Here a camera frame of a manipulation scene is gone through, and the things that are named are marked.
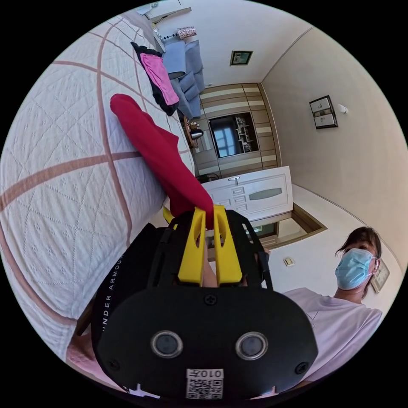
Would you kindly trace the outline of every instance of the black fabric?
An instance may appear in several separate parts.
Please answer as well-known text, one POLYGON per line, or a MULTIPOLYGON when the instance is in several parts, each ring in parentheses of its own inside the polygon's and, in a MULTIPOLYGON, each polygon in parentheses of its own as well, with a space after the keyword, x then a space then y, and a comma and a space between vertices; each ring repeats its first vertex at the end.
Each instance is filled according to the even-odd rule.
MULTIPOLYGON (((155 50, 150 50, 146 48, 144 45, 137 45, 135 42, 131 42, 132 47, 136 51, 137 57, 142 65, 142 67, 145 69, 145 66, 143 65, 142 59, 140 57, 140 54, 149 54, 149 55, 156 55, 157 57, 161 57, 162 54, 155 51, 155 50)), ((173 113, 176 111, 176 109, 179 107, 179 102, 176 102, 173 105, 167 105, 166 101, 164 100, 163 93, 160 90, 160 88, 151 80, 148 72, 147 76, 149 77, 150 84, 152 85, 152 91, 153 91, 153 97, 156 103, 160 106, 160 108, 168 115, 172 116, 173 113)))
POLYGON ((163 230, 164 228, 155 228, 152 224, 147 224, 99 287, 91 320, 94 351, 108 324, 109 315, 126 298, 146 288, 150 267, 163 230))

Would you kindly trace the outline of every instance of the quilted bedspread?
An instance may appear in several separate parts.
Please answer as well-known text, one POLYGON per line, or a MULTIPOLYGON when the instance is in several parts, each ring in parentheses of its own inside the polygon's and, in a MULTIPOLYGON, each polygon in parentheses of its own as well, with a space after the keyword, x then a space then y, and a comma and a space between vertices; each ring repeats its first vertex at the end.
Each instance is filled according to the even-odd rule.
POLYGON ((156 104, 131 41, 153 48, 117 16, 68 47, 25 98, 1 156, 3 264, 29 322, 63 360, 77 319, 166 198, 111 112, 111 97, 130 95, 179 136, 194 170, 177 114, 156 104))

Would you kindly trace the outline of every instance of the white t-shirt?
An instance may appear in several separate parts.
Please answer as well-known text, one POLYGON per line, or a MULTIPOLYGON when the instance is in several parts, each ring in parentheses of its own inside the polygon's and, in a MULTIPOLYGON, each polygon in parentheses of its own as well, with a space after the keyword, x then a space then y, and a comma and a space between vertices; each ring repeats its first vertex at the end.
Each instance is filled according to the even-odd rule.
POLYGON ((306 288, 283 293, 309 316, 318 355, 302 378, 316 381, 348 362, 375 332, 382 312, 306 288))

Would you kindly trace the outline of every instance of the dark hair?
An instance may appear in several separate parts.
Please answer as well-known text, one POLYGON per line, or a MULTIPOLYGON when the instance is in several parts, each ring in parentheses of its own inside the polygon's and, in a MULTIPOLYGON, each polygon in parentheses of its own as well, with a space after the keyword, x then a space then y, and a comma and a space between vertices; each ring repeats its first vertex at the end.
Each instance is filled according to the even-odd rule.
MULTIPOLYGON (((375 231, 375 229, 371 227, 360 227, 360 228, 355 229, 348 236, 343 246, 336 251, 336 255, 339 252, 343 252, 349 245, 357 244, 358 242, 370 243, 375 248, 375 256, 377 258, 381 258, 381 254, 383 253, 383 250, 381 247, 381 239, 378 233, 375 231)), ((367 282, 366 287, 364 288, 363 299, 367 295, 368 286, 370 284, 371 279, 372 279, 372 276, 370 280, 367 282)))

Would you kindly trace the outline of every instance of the door handle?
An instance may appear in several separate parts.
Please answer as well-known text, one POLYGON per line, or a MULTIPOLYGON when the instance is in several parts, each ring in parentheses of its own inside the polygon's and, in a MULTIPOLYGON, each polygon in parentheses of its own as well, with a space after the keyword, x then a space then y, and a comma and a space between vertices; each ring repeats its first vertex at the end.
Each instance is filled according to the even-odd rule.
POLYGON ((239 179, 239 176, 236 176, 236 177, 229 178, 228 181, 235 181, 235 187, 237 187, 238 186, 238 179, 239 179))

